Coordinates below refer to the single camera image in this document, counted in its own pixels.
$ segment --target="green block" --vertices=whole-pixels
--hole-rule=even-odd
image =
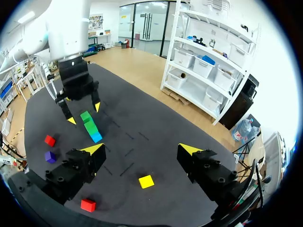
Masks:
[[[84,127],[86,128],[89,135],[94,135],[98,132],[98,128],[96,127],[95,123],[93,121],[88,121],[84,124]]]
[[[93,120],[93,119],[91,118],[91,115],[89,114],[88,111],[85,111],[84,113],[80,114],[80,117],[82,118],[82,120],[83,120],[84,123],[87,123],[87,122],[89,122],[90,120]]]

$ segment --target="workbench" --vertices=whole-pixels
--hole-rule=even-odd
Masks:
[[[72,148],[95,145],[80,114],[88,110],[106,145],[107,159],[91,184],[84,184],[65,207],[111,223],[196,227],[210,221],[217,205],[197,184],[192,184],[177,161],[177,148],[184,143],[212,149],[214,157],[228,169],[235,169],[231,152],[211,136],[167,107],[108,70],[89,64],[89,73],[99,81],[101,106],[93,111],[91,98],[68,102],[77,125],[68,122],[46,89],[27,104],[25,148],[29,168],[45,179]],[[60,80],[54,82],[57,90]],[[56,139],[51,148],[44,139]],[[45,161],[45,152],[57,156]],[[154,186],[142,189],[138,179],[151,175]],[[97,203],[93,213],[80,208],[82,199]]]

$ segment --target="blue block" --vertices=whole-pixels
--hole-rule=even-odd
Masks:
[[[55,163],[56,162],[56,155],[50,151],[47,151],[45,153],[45,160],[49,163]]]
[[[99,142],[100,140],[102,140],[102,136],[99,132],[95,133],[94,135],[91,136],[91,138],[93,139],[93,141],[95,143]]]

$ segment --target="glass door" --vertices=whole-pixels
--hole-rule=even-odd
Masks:
[[[136,4],[133,47],[160,55],[168,2]]]
[[[132,46],[132,34],[134,25],[134,4],[120,7],[119,13],[119,41],[129,39]]]

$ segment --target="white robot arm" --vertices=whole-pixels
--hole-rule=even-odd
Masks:
[[[90,0],[52,0],[49,8],[27,29],[4,59],[0,74],[49,47],[51,60],[59,62],[63,90],[56,95],[56,103],[65,118],[76,124],[65,99],[80,100],[91,95],[98,112],[100,99],[98,81],[89,75],[82,53],[88,49]]]
[[[52,61],[81,56],[88,49],[89,9],[90,0],[52,0],[10,50],[0,73],[48,47]]]

